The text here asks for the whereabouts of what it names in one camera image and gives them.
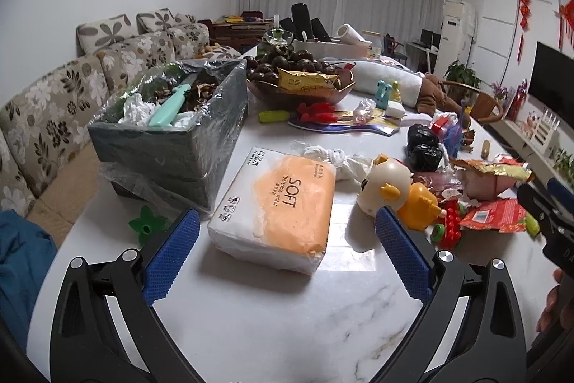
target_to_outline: human hand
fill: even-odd
[[[546,331],[548,327],[552,324],[553,311],[558,302],[558,289],[562,278],[564,277],[564,272],[562,270],[556,270],[552,274],[554,280],[558,283],[558,286],[553,288],[548,296],[546,297],[546,307],[544,308],[540,320],[536,324],[536,332]],[[565,330],[569,330],[574,326],[574,299],[560,311],[560,325]]]

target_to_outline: tissue pack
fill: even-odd
[[[334,193],[331,164],[252,148],[208,232],[237,259],[311,274],[325,254]]]

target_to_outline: silver screw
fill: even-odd
[[[438,257],[445,263],[450,263],[454,259],[452,253],[450,253],[448,250],[441,250],[438,252]]]
[[[80,257],[76,257],[70,262],[70,267],[74,269],[79,268],[83,262],[84,260],[82,260]]]
[[[499,260],[498,258],[495,258],[493,260],[493,267],[495,267],[497,270],[503,270],[504,262],[502,260]]]
[[[122,260],[131,262],[132,260],[135,260],[137,256],[137,251],[131,248],[130,250],[126,250],[124,253],[122,253]]]

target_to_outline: barcode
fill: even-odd
[[[472,220],[477,223],[484,224],[489,217],[489,213],[490,213],[489,211],[477,211],[476,213],[474,213]]]

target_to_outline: teal peeler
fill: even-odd
[[[171,124],[185,101],[185,93],[189,90],[191,90],[190,84],[173,87],[173,94],[151,116],[149,127],[165,127]]]

